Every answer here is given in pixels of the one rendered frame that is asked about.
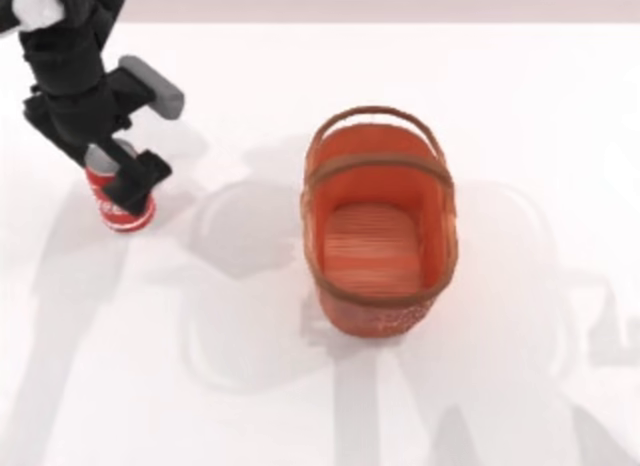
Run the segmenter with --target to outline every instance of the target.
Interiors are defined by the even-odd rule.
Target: can lid
[[[135,157],[135,149],[129,142],[123,139],[116,139],[115,141],[117,141],[127,153]],[[89,145],[84,161],[87,169],[100,176],[112,176],[118,172],[118,163],[95,144]]]

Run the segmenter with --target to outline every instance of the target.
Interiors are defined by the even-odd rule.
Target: white floor
[[[126,134],[160,216],[100,223],[0,42],[1,466],[637,466],[640,28],[121,25],[188,94]],[[461,260],[420,327],[333,331],[298,193],[328,116],[429,123]]]

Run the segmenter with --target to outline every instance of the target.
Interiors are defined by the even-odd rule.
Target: basket
[[[412,125],[367,122],[386,115]],[[305,256],[321,307],[342,332],[406,333],[449,285],[458,261],[454,182],[431,130],[400,110],[330,118],[309,147],[301,197]]]

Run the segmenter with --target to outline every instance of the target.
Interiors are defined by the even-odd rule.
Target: soda can
[[[131,144],[121,139],[116,140],[131,156],[136,151]],[[140,216],[133,216],[115,205],[102,191],[102,188],[114,180],[119,165],[111,159],[102,149],[90,145],[85,156],[85,171],[93,196],[102,216],[102,221],[113,231],[118,233],[132,233],[146,227],[153,219],[156,212],[156,204],[151,195],[147,200],[144,212]]]

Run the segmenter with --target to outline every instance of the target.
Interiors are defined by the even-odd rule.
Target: basket bottom
[[[387,204],[354,204],[327,221],[324,273],[346,291],[367,297],[395,297],[418,291],[424,280],[416,225],[404,211]],[[373,309],[320,295],[331,322],[361,337],[401,334],[420,321],[426,305]]]

